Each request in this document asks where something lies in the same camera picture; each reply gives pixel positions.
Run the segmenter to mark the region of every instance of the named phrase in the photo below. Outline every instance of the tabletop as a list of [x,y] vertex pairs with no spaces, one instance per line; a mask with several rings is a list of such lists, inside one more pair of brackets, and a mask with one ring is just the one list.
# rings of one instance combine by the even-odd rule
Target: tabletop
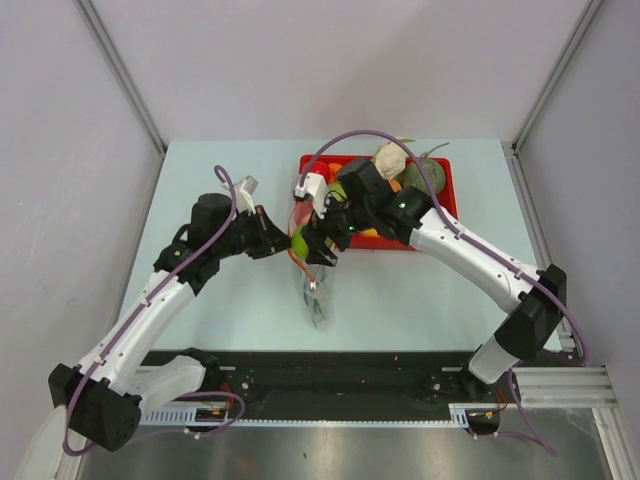
[[[417,140],[420,154],[442,139]],[[458,140],[438,150],[451,162],[459,220],[523,261],[535,263],[524,219],[497,139]],[[320,140],[172,142],[160,174],[124,300],[143,289],[153,262],[189,221],[199,195],[223,192],[213,172],[258,180],[256,204],[286,231],[300,157]],[[349,139],[328,153],[372,154],[375,139]],[[418,252],[347,250],[329,271],[331,322],[317,329],[286,253],[221,262],[220,271],[169,325],[155,349],[295,351],[475,350],[505,318],[479,288]],[[547,347],[559,348],[554,334]]]

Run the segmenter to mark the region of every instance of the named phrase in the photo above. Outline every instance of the red fruit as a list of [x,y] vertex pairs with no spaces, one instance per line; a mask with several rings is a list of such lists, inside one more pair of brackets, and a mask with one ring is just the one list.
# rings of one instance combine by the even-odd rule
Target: red fruit
[[331,179],[331,170],[329,170],[329,165],[324,162],[317,161],[311,166],[311,172],[318,173],[324,177],[324,181],[329,184],[329,180]]

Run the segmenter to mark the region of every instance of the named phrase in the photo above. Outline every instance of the green fruit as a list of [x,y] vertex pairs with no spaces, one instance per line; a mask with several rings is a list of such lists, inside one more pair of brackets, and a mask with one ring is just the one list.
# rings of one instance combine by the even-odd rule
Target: green fruit
[[[421,156],[419,160],[422,167],[426,170],[429,180],[431,180],[436,195],[439,194],[444,189],[444,184],[447,180],[444,169],[432,158]],[[399,175],[399,181],[403,187],[416,187],[424,193],[429,194],[422,175],[420,175],[420,170],[418,170],[418,167],[413,162],[407,165],[407,168]]]
[[302,227],[304,225],[300,225],[293,231],[293,235],[291,235],[291,250],[296,254],[298,258],[302,260],[306,260],[309,256],[309,245],[304,238],[302,238]]
[[344,193],[344,188],[340,182],[333,182],[329,184],[329,193],[340,202],[344,202],[347,199],[347,194]]

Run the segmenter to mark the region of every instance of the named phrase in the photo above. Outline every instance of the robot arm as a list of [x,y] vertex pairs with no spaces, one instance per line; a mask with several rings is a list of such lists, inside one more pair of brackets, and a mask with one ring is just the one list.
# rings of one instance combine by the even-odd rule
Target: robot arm
[[[320,175],[307,176],[311,175],[322,183]],[[394,193],[366,159],[356,159],[344,166],[338,172],[338,181],[347,198],[329,196],[324,201],[322,216],[313,215],[302,229],[302,237],[309,246],[307,263],[336,265],[337,257],[326,246],[326,237],[342,251],[349,246],[354,233],[375,228],[384,238],[398,240],[438,258],[486,292],[508,316],[463,369],[462,386],[474,398],[481,398],[509,368],[522,360],[533,360],[543,349],[562,315],[553,302],[522,275],[541,283],[564,302],[566,275],[561,269],[551,265],[542,272],[533,265],[519,262],[465,229],[444,211],[448,220],[460,229],[460,233],[455,234],[440,217],[431,197],[414,187]],[[298,200],[308,199],[300,193],[305,192],[294,191]],[[496,259],[473,248],[461,234],[490,247],[519,268],[518,273],[514,274]]]
[[[234,186],[236,217],[215,243],[167,281],[170,272],[204,246],[229,218],[229,197],[202,195],[192,208],[191,223],[180,227],[160,253],[136,303],[74,368],[60,364],[53,370],[49,387],[55,406],[69,406],[78,385],[85,382],[77,402],[69,407],[72,430],[114,451],[133,436],[142,416],[198,390],[203,383],[218,389],[222,378],[218,360],[195,349],[151,373],[135,378],[134,374],[169,322],[219,271],[220,260],[242,253],[259,259],[290,247],[289,237],[269,220],[263,207],[254,206],[251,193],[256,185],[253,178],[245,177]],[[104,354],[105,345],[113,342]]]

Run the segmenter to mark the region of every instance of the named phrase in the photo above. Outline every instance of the white table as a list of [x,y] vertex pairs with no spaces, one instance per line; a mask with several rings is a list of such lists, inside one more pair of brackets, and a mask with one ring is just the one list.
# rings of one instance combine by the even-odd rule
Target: white table
[[[421,153],[442,140],[409,146]],[[254,200],[282,229],[302,155],[323,141],[173,142],[133,267],[125,307],[142,290],[152,264],[191,206],[222,191],[213,173],[224,166],[234,181],[252,175]],[[329,153],[371,154],[376,139],[353,139]],[[438,151],[450,160],[460,221],[515,257],[533,251],[498,140],[451,140]],[[326,331],[307,318],[295,267],[286,253],[254,261],[222,261],[220,272],[167,328],[156,349],[409,351],[474,350],[505,314],[449,267],[417,252],[347,251],[333,273],[335,321]],[[559,348],[554,335],[547,345]]]

